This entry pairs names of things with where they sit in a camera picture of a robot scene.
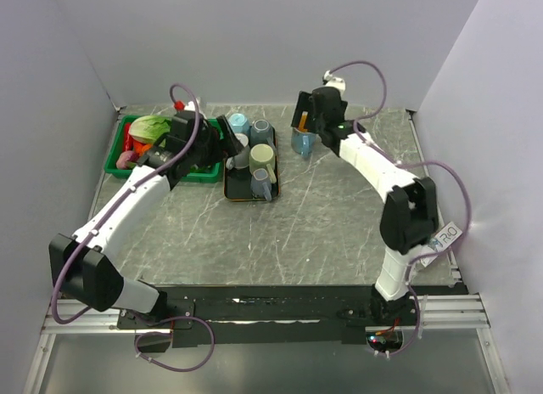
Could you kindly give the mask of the light green mug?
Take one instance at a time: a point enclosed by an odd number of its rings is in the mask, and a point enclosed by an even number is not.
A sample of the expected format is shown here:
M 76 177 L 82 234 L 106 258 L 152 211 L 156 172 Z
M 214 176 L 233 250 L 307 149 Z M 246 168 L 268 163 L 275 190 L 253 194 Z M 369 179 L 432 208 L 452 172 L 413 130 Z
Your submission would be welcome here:
M 277 182 L 275 173 L 276 155 L 274 149 L 268 144 L 257 144 L 249 152 L 249 171 L 254 173 L 257 169 L 265 169 L 271 183 Z

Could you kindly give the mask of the blue butterfly mug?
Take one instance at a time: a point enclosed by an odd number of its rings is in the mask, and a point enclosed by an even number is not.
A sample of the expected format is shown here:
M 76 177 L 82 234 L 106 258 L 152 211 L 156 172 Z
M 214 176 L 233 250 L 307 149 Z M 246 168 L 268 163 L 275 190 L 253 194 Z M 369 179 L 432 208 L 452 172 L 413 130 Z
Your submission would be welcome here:
M 308 160 L 316 142 L 316 134 L 309 132 L 305 128 L 307 113 L 304 112 L 300 117 L 299 124 L 292 128 L 291 147 L 294 152 L 299 154 L 304 160 Z

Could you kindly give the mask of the lavender blue small mug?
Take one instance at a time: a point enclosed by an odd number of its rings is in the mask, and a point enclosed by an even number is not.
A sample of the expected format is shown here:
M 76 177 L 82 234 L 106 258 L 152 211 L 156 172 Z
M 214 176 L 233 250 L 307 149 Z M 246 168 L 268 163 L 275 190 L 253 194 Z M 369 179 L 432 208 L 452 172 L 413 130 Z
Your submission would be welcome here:
M 263 198 L 270 202 L 272 200 L 272 182 L 268 171 L 258 168 L 252 173 L 251 192 L 255 198 Z

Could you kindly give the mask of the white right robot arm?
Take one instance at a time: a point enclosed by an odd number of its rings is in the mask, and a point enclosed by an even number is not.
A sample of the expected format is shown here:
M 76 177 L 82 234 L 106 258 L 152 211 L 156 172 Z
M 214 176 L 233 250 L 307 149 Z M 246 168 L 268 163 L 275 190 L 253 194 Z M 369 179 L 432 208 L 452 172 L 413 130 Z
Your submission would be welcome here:
M 379 324 L 391 324 L 400 315 L 397 301 L 408 292 L 411 261 L 438 229 L 436 186 L 400 168 L 372 140 L 357 121 L 345 118 L 348 103 L 336 87 L 299 92 L 291 126 L 318 135 L 322 144 L 353 166 L 383 201 L 379 224 L 385 254 L 375 284 L 381 295 L 370 306 Z

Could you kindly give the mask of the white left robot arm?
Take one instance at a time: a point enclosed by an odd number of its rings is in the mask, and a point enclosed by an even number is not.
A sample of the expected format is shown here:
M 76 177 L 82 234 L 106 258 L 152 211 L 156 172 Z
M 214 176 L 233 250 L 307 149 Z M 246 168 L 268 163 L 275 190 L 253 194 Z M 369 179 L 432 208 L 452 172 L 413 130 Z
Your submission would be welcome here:
M 168 316 L 167 294 L 124 277 L 111 259 L 134 226 L 192 169 L 213 166 L 242 148 L 225 116 L 211 124 L 199 112 L 178 112 L 169 131 L 136 161 L 103 209 L 72 235 L 57 234 L 51 240 L 52 298 L 66 294 L 99 312 L 132 310 L 148 327 L 162 325 Z

